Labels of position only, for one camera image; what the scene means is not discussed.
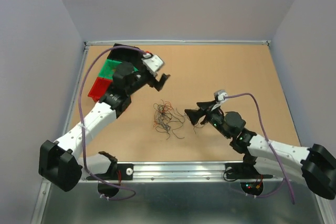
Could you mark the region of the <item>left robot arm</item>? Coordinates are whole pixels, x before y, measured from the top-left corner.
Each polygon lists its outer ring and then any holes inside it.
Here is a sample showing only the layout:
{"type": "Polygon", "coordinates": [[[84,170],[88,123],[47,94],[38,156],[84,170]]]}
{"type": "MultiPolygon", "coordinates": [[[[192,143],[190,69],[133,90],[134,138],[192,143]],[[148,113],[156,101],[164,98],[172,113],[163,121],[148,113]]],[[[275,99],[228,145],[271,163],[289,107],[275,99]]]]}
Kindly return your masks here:
{"type": "Polygon", "coordinates": [[[140,66],[130,62],[120,63],[111,86],[92,110],[71,130],[57,140],[46,140],[40,147],[39,174],[63,191],[72,190],[87,167],[84,148],[106,126],[114,122],[131,104],[131,95],[148,84],[160,91],[169,78],[163,74],[156,79],[164,62],[156,55],[142,59],[140,66]]]}

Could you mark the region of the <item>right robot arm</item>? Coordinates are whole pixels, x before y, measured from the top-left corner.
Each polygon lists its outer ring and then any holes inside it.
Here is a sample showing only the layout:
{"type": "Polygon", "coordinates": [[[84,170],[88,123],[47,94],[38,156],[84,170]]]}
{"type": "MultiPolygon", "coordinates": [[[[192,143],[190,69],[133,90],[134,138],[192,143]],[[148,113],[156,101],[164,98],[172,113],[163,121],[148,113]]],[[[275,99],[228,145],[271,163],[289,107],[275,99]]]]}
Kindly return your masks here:
{"type": "Polygon", "coordinates": [[[214,101],[199,102],[197,109],[184,112],[190,122],[212,125],[244,155],[241,170],[253,177],[271,175],[306,185],[316,195],[335,199],[335,157],[322,145],[293,146],[267,140],[248,130],[238,112],[223,112],[214,101]]]}

